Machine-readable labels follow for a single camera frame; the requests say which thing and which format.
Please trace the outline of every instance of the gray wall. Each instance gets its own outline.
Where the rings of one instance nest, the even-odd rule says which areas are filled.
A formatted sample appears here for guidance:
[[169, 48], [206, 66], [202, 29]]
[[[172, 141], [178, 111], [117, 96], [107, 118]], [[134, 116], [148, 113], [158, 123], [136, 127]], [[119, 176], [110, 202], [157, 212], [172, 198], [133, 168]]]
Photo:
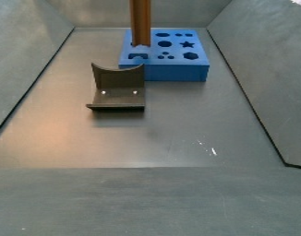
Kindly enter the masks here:
[[[47, 0], [77, 27], [129, 27], [130, 0]], [[232, 0], [152, 0], [154, 27], [206, 27]]]
[[283, 158], [301, 165], [301, 6], [233, 0], [209, 31]]
[[0, 1], [0, 124], [71, 30], [43, 0]]

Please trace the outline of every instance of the star-shaped hole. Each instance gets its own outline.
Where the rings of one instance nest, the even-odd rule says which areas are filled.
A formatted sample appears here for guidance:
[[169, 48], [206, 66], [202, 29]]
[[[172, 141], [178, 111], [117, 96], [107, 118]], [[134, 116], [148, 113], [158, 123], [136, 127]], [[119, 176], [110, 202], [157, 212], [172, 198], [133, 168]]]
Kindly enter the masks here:
[[184, 48], [194, 48], [194, 43], [192, 43], [189, 41], [182, 42], [181, 45], [182, 45]]

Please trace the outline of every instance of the blue foam block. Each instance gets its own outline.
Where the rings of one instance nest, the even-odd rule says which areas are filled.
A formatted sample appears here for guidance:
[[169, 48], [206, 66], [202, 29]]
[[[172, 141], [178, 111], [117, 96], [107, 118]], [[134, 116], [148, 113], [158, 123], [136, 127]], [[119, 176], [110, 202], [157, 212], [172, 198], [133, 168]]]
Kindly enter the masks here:
[[190, 29], [153, 29], [152, 47], [133, 46], [126, 31], [119, 68], [146, 65], [149, 81], [206, 81], [210, 68], [197, 32]]

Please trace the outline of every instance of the gray bracket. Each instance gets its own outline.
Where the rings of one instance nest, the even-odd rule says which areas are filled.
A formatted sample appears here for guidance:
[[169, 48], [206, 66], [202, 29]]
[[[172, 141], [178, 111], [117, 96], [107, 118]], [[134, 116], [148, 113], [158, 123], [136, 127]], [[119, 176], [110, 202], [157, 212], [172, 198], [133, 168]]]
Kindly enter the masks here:
[[140, 109], [146, 106], [145, 65], [123, 70], [109, 70], [91, 64], [97, 94], [91, 110]]

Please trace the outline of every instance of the wooden stick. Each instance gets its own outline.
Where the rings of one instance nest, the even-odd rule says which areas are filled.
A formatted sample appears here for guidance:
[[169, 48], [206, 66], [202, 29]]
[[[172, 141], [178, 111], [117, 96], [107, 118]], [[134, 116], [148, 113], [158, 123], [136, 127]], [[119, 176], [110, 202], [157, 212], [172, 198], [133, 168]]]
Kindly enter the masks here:
[[133, 46], [152, 46], [152, 0], [130, 0]]

